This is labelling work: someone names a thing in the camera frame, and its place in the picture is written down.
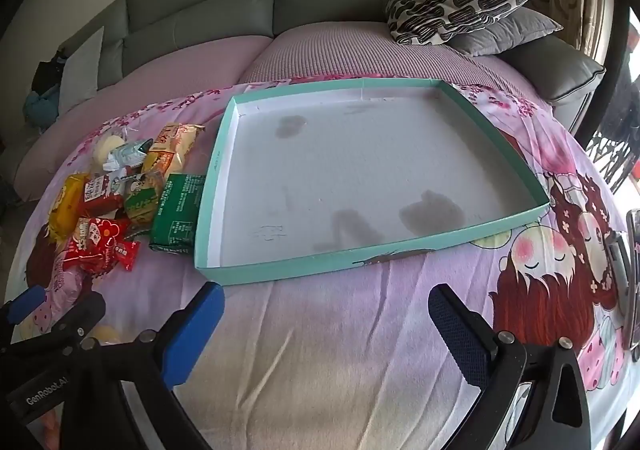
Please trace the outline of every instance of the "candy wrapper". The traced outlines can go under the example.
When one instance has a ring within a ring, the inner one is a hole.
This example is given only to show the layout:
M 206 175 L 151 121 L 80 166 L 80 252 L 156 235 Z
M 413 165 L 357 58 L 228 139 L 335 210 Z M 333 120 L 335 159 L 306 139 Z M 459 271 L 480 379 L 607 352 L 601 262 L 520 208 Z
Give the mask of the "candy wrapper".
M 62 242 L 73 233 L 79 217 L 82 189 L 89 174 L 73 174 L 65 179 L 49 214 L 49 234 Z
M 64 269 L 65 256 L 66 250 L 56 256 L 44 302 L 33 312 L 33 323 L 41 333 L 49 331 L 71 309 L 82 290 L 84 273 L 79 267 Z
M 109 273 L 120 262 L 130 271 L 140 243 L 124 240 L 129 224 L 128 218 L 80 219 L 69 239 L 63 267 L 79 265 L 92 276 L 98 276 Z
M 124 168 L 85 182 L 79 213 L 83 217 L 100 217 L 124 206 L 125 178 L 132 168 Z
M 143 139 L 135 143 L 125 143 L 109 152 L 107 160 L 102 165 L 105 172 L 115 172 L 125 166 L 137 168 L 145 162 L 146 153 L 149 152 L 153 139 Z
M 87 238 L 89 234 L 89 219 L 80 217 L 73 235 L 66 244 L 65 257 L 62 261 L 62 269 L 89 264 L 91 266 L 100 263 L 98 253 L 89 252 Z
M 160 197 L 149 248 L 192 253 L 204 175 L 171 174 Z
M 170 174 L 181 172 L 187 153 L 202 130 L 202 125 L 166 125 L 146 155 L 142 165 L 143 173 L 158 170 L 166 180 Z
M 124 209 L 134 226 L 150 225 L 156 216 L 164 180 L 158 171 L 141 173 L 129 179 Z

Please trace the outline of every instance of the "red snack package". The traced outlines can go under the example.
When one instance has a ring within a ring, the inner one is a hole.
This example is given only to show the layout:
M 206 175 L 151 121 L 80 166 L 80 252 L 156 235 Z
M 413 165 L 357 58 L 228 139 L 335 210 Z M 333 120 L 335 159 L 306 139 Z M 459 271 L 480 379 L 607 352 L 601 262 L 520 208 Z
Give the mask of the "red snack package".
M 124 240 L 123 242 L 116 243 L 113 255 L 115 259 L 124 266 L 125 270 L 131 271 L 139 248 L 139 242 Z
M 98 217 L 124 206 L 125 178 L 132 168 L 101 175 L 84 183 L 78 210 L 83 217 Z
M 140 248 L 139 242 L 123 240 L 131 221 L 121 219 L 80 218 L 69 239 L 63 269 L 80 265 L 93 278 L 109 273 L 120 262 L 131 271 Z
M 89 232 L 89 219 L 80 217 L 73 235 L 66 242 L 66 253 L 62 260 L 62 270 L 77 265 L 94 266 L 100 263 L 100 255 L 89 252 L 87 248 L 87 236 Z
M 95 267 L 85 267 L 88 273 L 109 273 L 116 265 L 114 257 L 116 243 L 119 242 L 129 227 L 131 221 L 122 219 L 89 219 L 87 233 L 87 251 L 92 255 L 99 255 L 99 263 Z

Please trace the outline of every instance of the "metal screw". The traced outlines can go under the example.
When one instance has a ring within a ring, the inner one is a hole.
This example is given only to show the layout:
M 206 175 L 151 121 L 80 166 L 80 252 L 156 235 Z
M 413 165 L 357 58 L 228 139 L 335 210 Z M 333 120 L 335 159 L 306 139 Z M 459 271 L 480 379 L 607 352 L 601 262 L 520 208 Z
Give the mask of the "metal screw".
M 508 331 L 500 331 L 498 333 L 498 340 L 500 340 L 504 344 L 512 344 L 515 339 L 516 337 Z
M 80 347 L 83 351 L 90 351 L 95 347 L 95 338 L 85 338 L 82 340 Z
M 558 340 L 558 345 L 560 347 L 562 347 L 563 349 L 573 349 L 574 348 L 574 343 L 569 338 L 567 338 L 566 336 L 560 337 L 560 339 Z
M 138 340 L 140 340 L 144 344 L 148 344 L 156 339 L 156 332 L 153 329 L 147 329 L 146 331 L 142 331 L 138 336 Z

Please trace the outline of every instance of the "sofa armrest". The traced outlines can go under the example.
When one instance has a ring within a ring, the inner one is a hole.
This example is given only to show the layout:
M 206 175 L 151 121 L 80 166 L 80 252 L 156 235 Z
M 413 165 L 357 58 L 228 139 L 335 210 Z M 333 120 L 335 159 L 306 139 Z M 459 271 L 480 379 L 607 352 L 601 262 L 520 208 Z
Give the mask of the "sofa armrest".
M 553 106 L 583 100 L 602 81 L 606 69 L 556 36 L 538 38 L 498 57 L 518 70 Z

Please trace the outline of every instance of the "chip bag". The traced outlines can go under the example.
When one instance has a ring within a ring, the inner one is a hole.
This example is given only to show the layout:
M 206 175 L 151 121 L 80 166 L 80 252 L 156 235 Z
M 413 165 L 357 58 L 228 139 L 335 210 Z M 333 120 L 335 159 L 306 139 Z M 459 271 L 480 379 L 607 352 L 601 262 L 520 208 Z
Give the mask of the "chip bag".
M 66 240 L 76 229 L 80 200 L 87 173 L 72 174 L 65 179 L 49 213 L 49 234 L 59 242 Z
M 131 224 L 145 226 L 153 222 L 163 187 L 162 174 L 156 170 L 129 179 L 124 209 Z
M 120 262 L 131 271 L 140 247 L 139 242 L 123 240 L 130 221 L 122 219 L 80 218 L 78 228 L 69 239 L 63 269 L 79 265 L 97 277 L 109 273 Z
M 202 130 L 202 125 L 166 125 L 146 154 L 143 173 L 158 170 L 166 180 L 170 174 L 181 172 L 187 153 Z

